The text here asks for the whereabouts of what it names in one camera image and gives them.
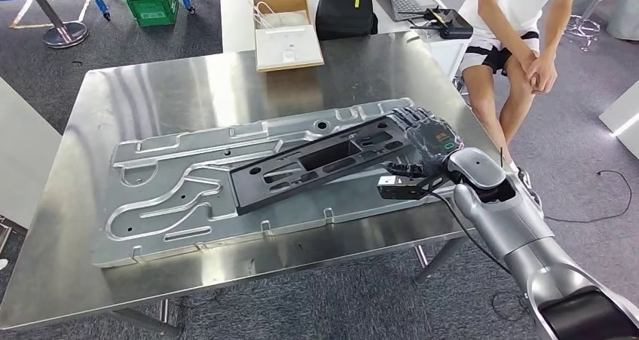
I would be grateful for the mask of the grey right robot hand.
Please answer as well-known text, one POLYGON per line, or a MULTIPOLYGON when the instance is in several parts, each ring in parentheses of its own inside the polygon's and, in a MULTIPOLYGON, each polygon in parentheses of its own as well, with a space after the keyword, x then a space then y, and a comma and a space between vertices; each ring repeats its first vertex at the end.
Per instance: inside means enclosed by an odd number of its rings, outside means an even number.
POLYGON ((387 117, 404 133, 420 155, 417 164, 387 162, 384 169, 392 175, 412 179, 437 177, 445 172, 445 159, 463 148, 463 140, 444 119, 418 106, 394 108, 387 117))

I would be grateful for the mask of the person's left hand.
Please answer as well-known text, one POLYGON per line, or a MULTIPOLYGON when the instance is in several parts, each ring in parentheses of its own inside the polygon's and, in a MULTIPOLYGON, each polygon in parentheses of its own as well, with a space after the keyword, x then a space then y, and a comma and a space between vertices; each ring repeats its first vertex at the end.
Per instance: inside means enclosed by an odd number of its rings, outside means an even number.
POLYGON ((556 55, 542 53, 526 69, 527 80, 533 93, 548 93, 558 77, 555 68, 556 55))

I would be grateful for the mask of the person's right hand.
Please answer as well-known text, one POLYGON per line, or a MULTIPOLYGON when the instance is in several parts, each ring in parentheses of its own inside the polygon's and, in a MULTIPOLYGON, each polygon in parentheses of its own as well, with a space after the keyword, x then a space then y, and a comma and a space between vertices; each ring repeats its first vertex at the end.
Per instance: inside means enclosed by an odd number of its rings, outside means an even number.
POLYGON ((532 69, 532 64, 537 60, 537 58, 539 57, 539 53, 535 50, 526 50, 522 53, 519 54, 514 54, 514 57, 517 59, 517 61, 519 62, 525 76, 526 76, 526 80, 528 81, 528 83, 530 84, 530 86, 533 89, 537 88, 537 82, 538 82, 538 78, 537 78, 537 74, 535 73, 535 71, 532 69))

